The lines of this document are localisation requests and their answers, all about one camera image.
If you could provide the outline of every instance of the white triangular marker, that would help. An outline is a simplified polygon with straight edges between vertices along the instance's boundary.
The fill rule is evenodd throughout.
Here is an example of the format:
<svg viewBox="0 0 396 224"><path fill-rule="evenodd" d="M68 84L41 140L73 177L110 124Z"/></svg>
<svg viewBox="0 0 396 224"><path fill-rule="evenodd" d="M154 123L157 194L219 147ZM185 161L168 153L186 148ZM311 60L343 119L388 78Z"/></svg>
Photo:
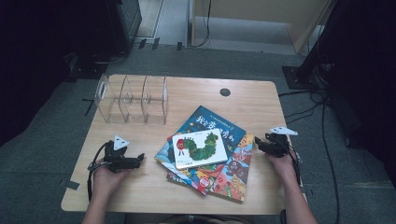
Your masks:
<svg viewBox="0 0 396 224"><path fill-rule="evenodd" d="M297 132L292 131L292 130L290 130L288 128L285 128L285 127L282 127L282 126L272 128L272 129L270 129L270 132L271 133L278 133L278 134L298 135Z"/></svg>
<svg viewBox="0 0 396 224"><path fill-rule="evenodd" d="M125 141L123 138L118 135L114 136L114 150L119 150L120 148L126 147L129 145L128 141Z"/></svg>

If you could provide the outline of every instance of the caterpillar illustration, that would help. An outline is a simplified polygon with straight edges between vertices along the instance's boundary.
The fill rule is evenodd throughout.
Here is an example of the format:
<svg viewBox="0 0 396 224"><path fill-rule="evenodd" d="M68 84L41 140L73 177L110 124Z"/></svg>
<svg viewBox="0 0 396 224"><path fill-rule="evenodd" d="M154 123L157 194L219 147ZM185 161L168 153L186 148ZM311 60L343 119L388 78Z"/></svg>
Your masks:
<svg viewBox="0 0 396 224"><path fill-rule="evenodd" d="M216 140L218 139L217 135L210 133L206 137L203 148L198 148L192 138L179 139L177 141L177 148L180 150L178 155L180 155L180 152L183 153L183 149L187 149L194 161L206 160L216 153Z"/></svg>

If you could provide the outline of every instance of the white book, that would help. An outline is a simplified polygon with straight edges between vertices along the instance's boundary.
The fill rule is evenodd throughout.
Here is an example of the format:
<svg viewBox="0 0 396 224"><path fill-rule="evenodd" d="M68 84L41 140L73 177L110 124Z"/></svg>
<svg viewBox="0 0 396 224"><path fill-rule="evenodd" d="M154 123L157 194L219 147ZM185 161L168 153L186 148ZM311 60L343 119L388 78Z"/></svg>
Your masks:
<svg viewBox="0 0 396 224"><path fill-rule="evenodd" d="M219 129L174 135L172 142L177 169L228 160Z"/></svg>

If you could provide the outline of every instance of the white floor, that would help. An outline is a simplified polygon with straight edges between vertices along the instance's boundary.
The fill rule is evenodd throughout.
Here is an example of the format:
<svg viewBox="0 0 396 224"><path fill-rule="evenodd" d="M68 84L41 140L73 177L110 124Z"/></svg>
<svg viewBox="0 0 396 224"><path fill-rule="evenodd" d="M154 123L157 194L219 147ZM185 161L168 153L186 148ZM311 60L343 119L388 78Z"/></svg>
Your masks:
<svg viewBox="0 0 396 224"><path fill-rule="evenodd" d="M159 5L161 0L140 0L143 21L153 21L153 17L161 10L158 23L153 29L153 35L141 35L139 38L147 38L148 42L154 38L160 38L160 44L176 45L182 42L186 46L188 42L188 0L163 0L161 8L147 7L149 2ZM206 18L196 19L195 39L193 45L203 42L206 35ZM231 49L242 51L258 51L264 53L277 53L296 55L296 51L290 41L284 23L266 21L240 21L210 18L209 40L201 48L208 49ZM312 34L305 48L300 52L307 55L308 48L312 48L318 39L319 27Z"/></svg>

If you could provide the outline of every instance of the book rack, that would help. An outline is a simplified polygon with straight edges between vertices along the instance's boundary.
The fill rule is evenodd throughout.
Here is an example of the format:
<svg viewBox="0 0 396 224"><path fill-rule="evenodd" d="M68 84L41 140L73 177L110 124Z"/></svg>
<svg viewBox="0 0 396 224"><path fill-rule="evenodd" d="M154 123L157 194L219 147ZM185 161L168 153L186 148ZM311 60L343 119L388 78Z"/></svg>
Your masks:
<svg viewBox="0 0 396 224"><path fill-rule="evenodd" d="M102 75L95 104L108 123L166 123L166 77Z"/></svg>

